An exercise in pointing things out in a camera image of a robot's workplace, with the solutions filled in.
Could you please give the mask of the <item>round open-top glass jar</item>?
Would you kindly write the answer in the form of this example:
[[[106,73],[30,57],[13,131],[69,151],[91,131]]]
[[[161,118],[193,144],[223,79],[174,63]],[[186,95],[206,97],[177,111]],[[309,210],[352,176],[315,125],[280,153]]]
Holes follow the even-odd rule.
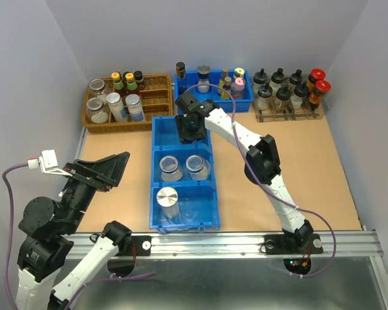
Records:
[[[174,156],[164,156],[160,160],[160,176],[164,182],[176,182],[183,177],[178,160]]]

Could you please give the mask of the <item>tall silver-lid glass jar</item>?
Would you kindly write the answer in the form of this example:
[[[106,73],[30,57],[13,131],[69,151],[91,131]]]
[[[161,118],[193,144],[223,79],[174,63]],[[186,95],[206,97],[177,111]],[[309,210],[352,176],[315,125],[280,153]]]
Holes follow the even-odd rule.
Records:
[[[178,192],[173,187],[162,187],[156,194],[162,214],[167,220],[177,220],[180,216]]]

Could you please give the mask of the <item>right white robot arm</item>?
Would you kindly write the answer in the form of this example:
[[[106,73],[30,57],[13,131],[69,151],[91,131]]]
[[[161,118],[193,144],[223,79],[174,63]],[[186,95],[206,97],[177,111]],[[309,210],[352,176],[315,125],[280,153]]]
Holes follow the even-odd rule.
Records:
[[[200,102],[192,93],[185,92],[175,104],[182,111],[175,117],[180,142],[192,143],[214,132],[237,147],[245,159],[245,175],[252,183],[263,187],[280,219],[286,248],[292,252],[305,248],[313,228],[286,188],[275,139],[271,135],[261,136],[232,121],[210,99]]]

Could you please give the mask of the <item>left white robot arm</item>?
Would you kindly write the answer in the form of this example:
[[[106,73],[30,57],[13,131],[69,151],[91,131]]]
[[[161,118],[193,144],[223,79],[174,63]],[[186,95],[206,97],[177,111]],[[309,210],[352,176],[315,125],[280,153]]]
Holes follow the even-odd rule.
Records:
[[[18,309],[68,309],[98,271],[116,254],[131,246],[131,230],[117,221],[105,225],[92,249],[59,284],[54,281],[74,243],[66,237],[77,231],[96,192],[117,187],[130,158],[129,152],[97,161],[74,160],[59,168],[54,150],[28,161],[31,169],[67,178],[60,201],[45,196],[31,200],[18,227],[26,234],[17,258],[19,287]]]

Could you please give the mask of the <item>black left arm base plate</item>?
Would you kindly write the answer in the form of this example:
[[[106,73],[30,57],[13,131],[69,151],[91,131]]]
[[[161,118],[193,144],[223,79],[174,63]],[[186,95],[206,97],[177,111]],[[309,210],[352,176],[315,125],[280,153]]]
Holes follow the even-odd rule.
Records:
[[[152,237],[149,235],[126,236],[124,241],[119,243],[118,257],[150,256]]]

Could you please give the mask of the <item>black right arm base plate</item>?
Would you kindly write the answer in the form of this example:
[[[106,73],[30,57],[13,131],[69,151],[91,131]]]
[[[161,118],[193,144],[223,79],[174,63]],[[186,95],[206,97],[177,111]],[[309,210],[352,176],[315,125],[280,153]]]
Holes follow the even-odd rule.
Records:
[[[323,247],[319,234],[311,234],[308,241],[298,245],[291,236],[268,234],[264,236],[263,247],[267,255],[322,254]]]

